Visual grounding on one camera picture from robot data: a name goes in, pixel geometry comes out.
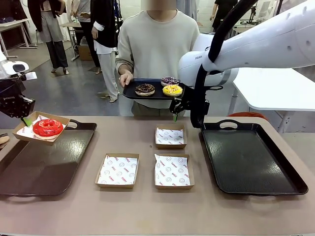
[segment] beige sweatshirt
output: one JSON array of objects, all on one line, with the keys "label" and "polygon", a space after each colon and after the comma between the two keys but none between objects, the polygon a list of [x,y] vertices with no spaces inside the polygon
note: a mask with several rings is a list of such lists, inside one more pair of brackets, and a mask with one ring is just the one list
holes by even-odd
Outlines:
[{"label": "beige sweatshirt", "polygon": [[[125,20],[119,34],[116,69],[127,64],[134,78],[178,77],[181,57],[199,35],[197,22],[178,11],[169,22],[153,20],[146,11]],[[151,108],[169,108],[170,101],[136,100]]]}]

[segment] neck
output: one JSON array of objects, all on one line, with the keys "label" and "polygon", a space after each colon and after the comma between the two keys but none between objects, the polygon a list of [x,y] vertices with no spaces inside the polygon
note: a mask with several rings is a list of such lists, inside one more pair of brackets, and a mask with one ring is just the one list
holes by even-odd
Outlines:
[{"label": "neck", "polygon": [[172,20],[176,14],[177,10],[164,10],[164,11],[158,11],[158,10],[149,10],[147,11],[149,16],[156,21],[159,22],[167,22]]}]

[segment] tray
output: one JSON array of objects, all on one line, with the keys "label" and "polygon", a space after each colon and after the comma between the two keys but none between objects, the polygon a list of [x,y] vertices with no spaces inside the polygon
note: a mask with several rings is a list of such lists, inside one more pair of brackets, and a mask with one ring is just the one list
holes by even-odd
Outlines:
[{"label": "tray", "polygon": [[52,146],[19,141],[0,162],[0,195],[56,196],[70,186],[97,127],[67,127]]},{"label": "tray", "polygon": [[[237,128],[224,127],[226,122]],[[201,132],[220,190],[247,195],[300,195],[308,187],[259,124],[222,120]]]},{"label": "tray", "polygon": [[[156,89],[156,92],[152,96],[141,97],[136,94],[134,91],[137,86],[142,84],[150,84],[153,85]],[[180,83],[180,87],[185,89],[184,84]],[[172,100],[173,97],[166,96],[163,93],[163,86],[161,84],[161,80],[159,79],[133,79],[132,82],[128,86],[125,86],[123,95],[130,99],[150,99],[150,100]]]}]

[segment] tray with donuts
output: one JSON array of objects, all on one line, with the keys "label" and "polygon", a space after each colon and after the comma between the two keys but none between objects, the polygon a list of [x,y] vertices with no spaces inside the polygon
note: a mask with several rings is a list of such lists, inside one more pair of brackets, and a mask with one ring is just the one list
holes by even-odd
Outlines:
[{"label": "tray with donuts", "polygon": [[14,130],[13,135],[24,141],[36,141],[52,146],[55,140],[67,127],[70,119],[43,113],[33,112],[28,116],[30,126],[20,123]]},{"label": "tray with donuts", "polygon": [[162,79],[134,79],[125,86],[123,95],[130,99],[172,100],[181,96],[184,85],[172,77]]}]

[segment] red donut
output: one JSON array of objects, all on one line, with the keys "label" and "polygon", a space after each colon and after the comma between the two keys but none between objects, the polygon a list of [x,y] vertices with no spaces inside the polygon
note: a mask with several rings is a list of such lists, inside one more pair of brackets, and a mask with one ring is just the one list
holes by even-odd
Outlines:
[{"label": "red donut", "polygon": [[54,119],[43,119],[33,126],[34,134],[41,139],[53,139],[63,130],[63,124]]}]

